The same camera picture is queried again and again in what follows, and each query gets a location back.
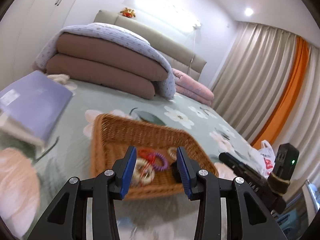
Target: beige curtain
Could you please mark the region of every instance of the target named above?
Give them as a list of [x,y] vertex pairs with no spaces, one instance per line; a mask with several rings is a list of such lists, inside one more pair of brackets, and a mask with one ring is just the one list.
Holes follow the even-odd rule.
[[299,97],[276,141],[290,142],[299,151],[299,159],[285,198],[292,196],[309,179],[320,187],[320,53],[309,46],[309,63]]
[[239,24],[238,36],[212,87],[212,108],[249,142],[281,97],[295,45],[295,34],[261,24]]

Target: red logo on bag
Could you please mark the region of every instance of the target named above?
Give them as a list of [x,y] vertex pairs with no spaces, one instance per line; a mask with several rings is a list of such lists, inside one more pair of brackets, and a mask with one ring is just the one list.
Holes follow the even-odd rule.
[[266,169],[267,170],[273,168],[271,160],[264,158],[264,163],[266,164]]

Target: beige leather headboard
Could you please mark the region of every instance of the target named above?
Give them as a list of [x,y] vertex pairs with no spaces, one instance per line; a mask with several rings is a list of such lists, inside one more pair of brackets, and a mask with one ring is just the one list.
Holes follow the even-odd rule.
[[136,20],[118,15],[117,13],[100,10],[95,17],[94,22],[117,25],[139,34],[148,40],[151,46],[158,50],[168,60],[172,68],[178,69],[184,73],[188,72],[193,56],[190,76],[195,80],[199,79],[200,73],[207,63],[200,56],[196,54],[193,55],[193,52],[190,49],[163,35],[161,32]]

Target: plush toy on headboard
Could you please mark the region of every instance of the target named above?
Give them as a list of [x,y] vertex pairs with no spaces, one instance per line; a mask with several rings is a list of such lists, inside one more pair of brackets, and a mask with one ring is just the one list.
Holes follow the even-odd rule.
[[128,9],[127,7],[124,8],[122,11],[122,16],[128,17],[128,18],[132,18],[136,16],[136,11],[132,10],[132,9]]

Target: silver bolt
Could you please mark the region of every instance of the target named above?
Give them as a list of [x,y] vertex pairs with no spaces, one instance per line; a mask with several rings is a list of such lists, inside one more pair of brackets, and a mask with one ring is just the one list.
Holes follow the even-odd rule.
[[199,174],[201,176],[207,176],[208,175],[208,172],[206,170],[199,170]]
[[113,175],[113,170],[106,170],[105,172],[104,172],[104,175],[106,175],[106,176],[111,176],[111,175]]
[[73,178],[69,179],[69,182],[70,182],[71,184],[76,184],[76,183],[78,182],[78,179],[75,178],[75,177],[73,177]]
[[244,179],[241,177],[236,177],[236,183],[242,184],[244,183]]

